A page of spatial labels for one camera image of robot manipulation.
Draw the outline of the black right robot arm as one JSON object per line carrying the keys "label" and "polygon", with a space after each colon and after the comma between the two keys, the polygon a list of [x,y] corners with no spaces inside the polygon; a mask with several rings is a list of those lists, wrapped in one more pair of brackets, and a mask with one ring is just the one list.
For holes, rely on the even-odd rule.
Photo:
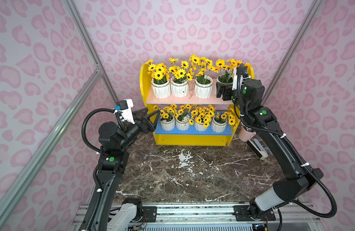
{"label": "black right robot arm", "polygon": [[[240,212],[240,215],[260,220],[272,208],[280,208],[291,202],[321,218],[335,216],[336,201],[321,182],[323,172],[306,162],[282,131],[274,113],[262,105],[265,87],[261,81],[247,79],[243,84],[234,81],[232,85],[236,89],[233,90],[224,84],[216,84],[217,96],[225,96],[227,100],[232,100],[234,112],[240,119],[243,129],[254,131],[262,138],[284,174],[284,178],[275,182],[270,189],[251,199],[248,209]],[[316,184],[323,189],[331,203],[331,210],[327,213],[314,211],[296,200],[298,196],[309,191]]]}

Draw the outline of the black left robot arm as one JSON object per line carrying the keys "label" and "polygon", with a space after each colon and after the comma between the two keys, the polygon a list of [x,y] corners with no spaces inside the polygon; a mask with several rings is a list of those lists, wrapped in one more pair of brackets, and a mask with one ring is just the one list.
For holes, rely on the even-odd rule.
{"label": "black left robot arm", "polygon": [[[97,148],[88,141],[86,128],[90,118],[100,112],[112,113],[117,122],[105,122],[99,127],[98,141],[101,146]],[[95,189],[80,231],[123,231],[130,221],[142,217],[142,202],[139,199],[126,199],[122,205],[126,208],[125,213],[119,211],[113,218],[109,215],[115,192],[128,162],[127,149],[141,132],[147,134],[156,130],[160,111],[149,113],[147,108],[137,110],[131,114],[134,123],[122,122],[120,116],[120,112],[115,109],[99,108],[91,111],[84,119],[81,128],[82,139],[85,145],[99,153],[100,157],[92,174]]]}

